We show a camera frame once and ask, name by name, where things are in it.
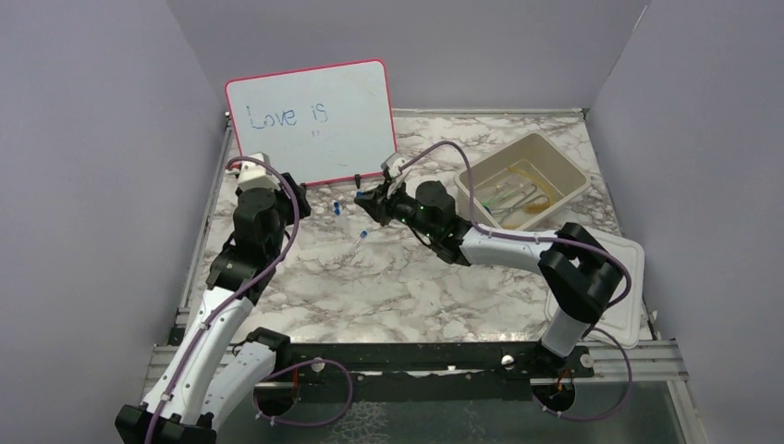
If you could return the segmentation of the green handled tool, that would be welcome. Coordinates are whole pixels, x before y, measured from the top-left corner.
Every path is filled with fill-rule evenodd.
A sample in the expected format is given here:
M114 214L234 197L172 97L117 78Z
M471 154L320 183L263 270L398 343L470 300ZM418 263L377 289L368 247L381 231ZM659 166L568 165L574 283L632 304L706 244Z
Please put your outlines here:
M504 195L493 196L487 200L482 201L482 207L488 212L492 213L506 200Z

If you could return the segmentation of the metal crucible tongs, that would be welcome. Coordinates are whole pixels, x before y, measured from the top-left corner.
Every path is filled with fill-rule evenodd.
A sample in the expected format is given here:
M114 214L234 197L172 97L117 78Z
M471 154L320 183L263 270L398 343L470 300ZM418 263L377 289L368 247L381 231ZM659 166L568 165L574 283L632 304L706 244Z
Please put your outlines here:
M508 216L515 212L524 212L523 206L536 199L539 203L545 200L544 194L534 185L519 185L510 189L505 194L506 200L491 215Z

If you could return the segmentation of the yellow rubber tubing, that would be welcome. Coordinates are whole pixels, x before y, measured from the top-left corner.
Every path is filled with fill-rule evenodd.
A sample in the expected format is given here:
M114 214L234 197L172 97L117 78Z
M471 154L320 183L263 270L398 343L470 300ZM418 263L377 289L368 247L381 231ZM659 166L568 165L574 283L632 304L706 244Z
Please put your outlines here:
M531 175L530 173L524 170L518 169L517 173L522 175L526 179L528 179L531 183L533 183L544 194L545 197L545 200L541 203L539 203L536 199L533 199L530 203L526 203L523 206L523 210L525 213L541 214L546 209L553 206L553 204L556 202L554 194L542 180L538 179L537 177Z

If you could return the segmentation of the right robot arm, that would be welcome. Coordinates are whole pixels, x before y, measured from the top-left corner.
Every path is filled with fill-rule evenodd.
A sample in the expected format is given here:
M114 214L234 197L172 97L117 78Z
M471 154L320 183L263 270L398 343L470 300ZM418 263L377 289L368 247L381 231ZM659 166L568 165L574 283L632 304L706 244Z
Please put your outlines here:
M535 368L556 376L570 365L577 343L610 306L628 271L579 224L546 232L492 230L459 216L439 181L413 195L387 180L360 191L354 203L380 226L397 221L440 260L451 265L493 265L536 273L557 301L557 311L533 352Z

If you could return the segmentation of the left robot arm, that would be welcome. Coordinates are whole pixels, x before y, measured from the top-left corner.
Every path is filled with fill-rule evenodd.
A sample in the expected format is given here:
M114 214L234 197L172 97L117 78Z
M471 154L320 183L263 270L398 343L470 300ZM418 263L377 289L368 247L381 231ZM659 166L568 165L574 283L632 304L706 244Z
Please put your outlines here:
M289 371L285 349L257 340L220 365L311 213L304 189L288 173L279 179L276 189L240 193L233 238L211 265L196 317L174 358L142 402L123 406L116 416L123 442L214 443L257 381Z

